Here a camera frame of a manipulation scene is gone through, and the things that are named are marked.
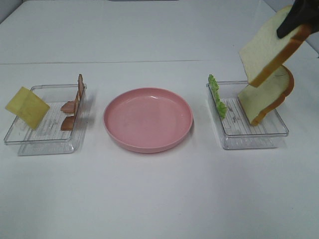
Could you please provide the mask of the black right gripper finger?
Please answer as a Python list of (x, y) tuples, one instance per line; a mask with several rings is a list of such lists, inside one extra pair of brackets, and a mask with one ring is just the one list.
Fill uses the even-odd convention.
[(312, 27), (311, 34), (319, 31), (319, 1), (296, 0), (285, 20), (277, 29), (277, 36), (281, 39), (302, 24)]

